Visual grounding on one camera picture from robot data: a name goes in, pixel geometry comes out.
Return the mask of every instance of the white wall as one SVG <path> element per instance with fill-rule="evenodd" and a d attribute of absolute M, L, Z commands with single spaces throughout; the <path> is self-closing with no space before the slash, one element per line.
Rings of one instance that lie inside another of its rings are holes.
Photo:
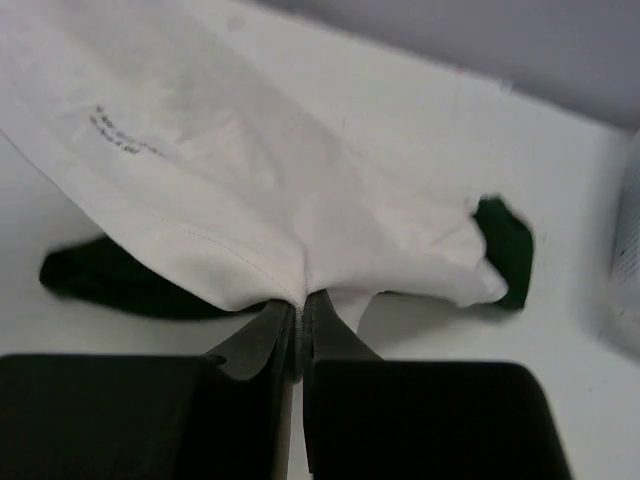
<path fill-rule="evenodd" d="M 261 0 L 640 128 L 637 0 Z"/>

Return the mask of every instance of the dark green fabric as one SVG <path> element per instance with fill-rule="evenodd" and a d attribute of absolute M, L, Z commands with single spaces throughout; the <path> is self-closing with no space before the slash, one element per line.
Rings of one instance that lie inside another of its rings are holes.
<path fill-rule="evenodd" d="M 495 303 L 505 310 L 524 308 L 533 266 L 533 235 L 500 197 L 480 200 L 473 216 L 484 235 L 487 260 L 507 282 L 509 291 Z"/>
<path fill-rule="evenodd" d="M 204 320 L 230 313 L 156 274 L 106 236 L 47 255 L 40 283 L 60 297 L 146 317 Z"/>

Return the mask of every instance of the white table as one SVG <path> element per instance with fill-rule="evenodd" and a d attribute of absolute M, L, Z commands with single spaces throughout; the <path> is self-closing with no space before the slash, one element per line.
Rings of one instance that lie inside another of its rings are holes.
<path fill-rule="evenodd" d="M 547 392 L 576 478 L 640 475 L 640 355 L 607 302 L 629 135 L 308 23 L 223 0 L 183 0 L 236 51 L 361 150 L 451 202 L 500 192 L 535 229 L 527 308 L 504 315 L 382 296 L 359 334 L 387 358 L 504 359 Z M 0 352 L 200 353 L 248 318 L 171 323 L 43 292 L 44 253 L 97 228 L 0 138 Z M 637 342 L 640 350 L 640 339 Z M 308 478 L 300 389 L 289 478 Z"/>

